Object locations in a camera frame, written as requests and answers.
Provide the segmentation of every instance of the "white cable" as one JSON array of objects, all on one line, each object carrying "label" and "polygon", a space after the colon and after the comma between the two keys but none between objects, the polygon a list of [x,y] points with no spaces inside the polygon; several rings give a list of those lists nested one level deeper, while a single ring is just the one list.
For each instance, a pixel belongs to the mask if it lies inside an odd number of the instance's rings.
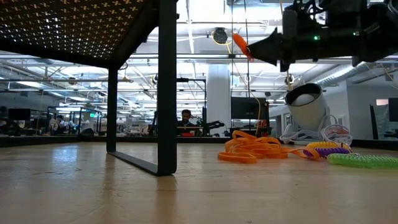
[{"label": "white cable", "polygon": [[[326,119],[329,117],[334,118],[335,124],[323,127]],[[326,115],[322,118],[321,123],[319,124],[318,132],[301,130],[295,133],[293,132],[293,126],[289,124],[286,127],[284,134],[280,137],[280,140],[285,144],[288,144],[289,142],[319,140],[345,143],[350,145],[353,137],[349,135],[349,129],[341,124],[338,124],[337,119],[333,115]]]}]

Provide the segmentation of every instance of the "ceiling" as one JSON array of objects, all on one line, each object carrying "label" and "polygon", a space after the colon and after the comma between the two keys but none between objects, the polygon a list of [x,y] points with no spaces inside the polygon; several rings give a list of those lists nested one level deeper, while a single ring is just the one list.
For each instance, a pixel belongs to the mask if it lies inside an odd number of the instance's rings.
[{"label": "ceiling", "polygon": [[[279,67],[255,61],[249,64],[250,78],[240,78],[238,71],[245,73],[248,63],[240,50],[231,41],[231,33],[237,32],[248,39],[249,43],[267,37],[274,29],[281,30],[282,21],[279,1],[247,0],[246,13],[242,1],[236,1],[232,8],[222,0],[180,0],[177,11],[177,76],[206,80],[211,64],[226,64],[235,82],[233,96],[246,96],[246,86],[242,79],[249,81],[257,96],[264,96],[265,90],[285,90],[286,73],[280,73]],[[284,1],[284,7],[291,1]],[[212,32],[224,28],[228,35],[227,45],[219,45],[212,39]],[[150,119],[156,108],[156,86],[153,82],[158,71],[157,45],[158,30],[155,29],[126,62],[125,69],[119,71],[119,108],[137,119]],[[237,54],[232,61],[228,54]],[[295,77],[294,85],[315,80],[340,65],[350,64],[350,58],[325,59],[318,63],[309,60],[298,62],[289,72]],[[92,103],[94,108],[106,112],[106,89],[108,71],[103,68],[77,65],[28,55],[16,55],[0,52],[0,79],[15,79],[19,82],[1,82],[3,89],[46,89],[48,93],[75,103]],[[53,80],[35,82],[35,80]],[[201,107],[205,102],[204,83],[177,83],[179,91],[178,111],[191,109],[193,114],[201,116]],[[273,99],[281,99],[281,93],[272,93]]]}]

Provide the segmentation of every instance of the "wooden floor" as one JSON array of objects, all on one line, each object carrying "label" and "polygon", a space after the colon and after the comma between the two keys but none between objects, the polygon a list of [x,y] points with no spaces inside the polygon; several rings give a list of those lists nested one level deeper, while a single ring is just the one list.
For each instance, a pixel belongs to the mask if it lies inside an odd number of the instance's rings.
[{"label": "wooden floor", "polygon": [[[118,150],[155,161],[155,144]],[[181,144],[174,177],[155,178],[104,143],[0,149],[0,223],[397,223],[398,170],[327,161],[217,160],[222,144]],[[362,150],[398,156],[392,151]]]}]

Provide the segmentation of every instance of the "computer monitor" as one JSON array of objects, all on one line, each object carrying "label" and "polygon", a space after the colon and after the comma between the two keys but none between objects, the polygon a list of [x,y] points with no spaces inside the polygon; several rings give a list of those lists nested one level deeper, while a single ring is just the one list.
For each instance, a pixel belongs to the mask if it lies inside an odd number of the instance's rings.
[{"label": "computer monitor", "polygon": [[30,120],[30,109],[10,108],[8,109],[8,118],[13,121]]},{"label": "computer monitor", "polygon": [[[267,119],[266,99],[258,98],[261,104],[260,119]],[[259,103],[255,98],[232,97],[231,119],[258,119]]]},{"label": "computer monitor", "polygon": [[398,98],[388,98],[388,113],[390,122],[398,122]]}]

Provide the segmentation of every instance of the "black metal table leg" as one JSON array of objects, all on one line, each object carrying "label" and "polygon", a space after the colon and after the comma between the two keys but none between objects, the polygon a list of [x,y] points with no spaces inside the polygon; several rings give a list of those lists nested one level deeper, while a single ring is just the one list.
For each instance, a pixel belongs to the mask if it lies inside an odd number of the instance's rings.
[{"label": "black metal table leg", "polygon": [[173,174],[177,170],[177,1],[161,0],[159,2],[157,165],[116,151],[117,70],[109,71],[106,150],[118,159],[150,174],[163,176]]}]

